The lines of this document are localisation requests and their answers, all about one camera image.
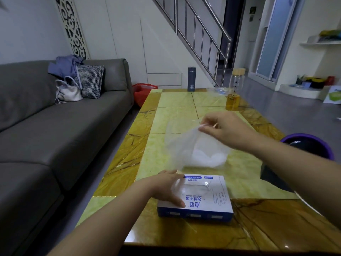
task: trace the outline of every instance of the table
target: table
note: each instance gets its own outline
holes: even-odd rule
[[[79,223],[126,190],[136,179],[161,171],[167,161],[161,147],[168,119],[201,119],[209,111],[224,110],[226,98],[206,89],[152,90],[124,138]],[[284,137],[275,126],[241,100],[238,116],[262,134]],[[197,219],[159,218],[151,199],[126,238],[127,245],[240,250],[254,252],[341,253],[341,232],[294,193],[259,179],[261,162],[241,151],[228,157],[223,174],[234,211],[229,223]],[[200,169],[186,169],[198,173]]]

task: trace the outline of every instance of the frosted glass door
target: frosted glass door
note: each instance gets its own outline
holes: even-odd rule
[[[256,75],[271,80],[296,0],[275,0]]]

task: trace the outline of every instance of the yellow liquid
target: yellow liquid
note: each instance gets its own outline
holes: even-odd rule
[[[228,111],[236,111],[240,102],[240,96],[238,94],[228,94],[226,99],[225,109]]]

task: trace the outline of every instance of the red plastic bag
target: red plastic bag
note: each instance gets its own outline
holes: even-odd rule
[[[152,89],[158,89],[157,86],[151,84],[135,84],[133,85],[134,101],[139,107],[142,107],[143,103],[148,97],[148,94]]]

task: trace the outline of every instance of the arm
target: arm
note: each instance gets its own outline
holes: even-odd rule
[[[199,130],[231,148],[253,154],[322,215],[341,228],[341,166],[261,135],[230,111],[207,114]]]
[[[171,192],[172,184],[181,177],[183,174],[177,174],[176,170],[162,171],[136,181],[76,227],[48,256],[117,255],[151,197],[185,207],[185,203]]]

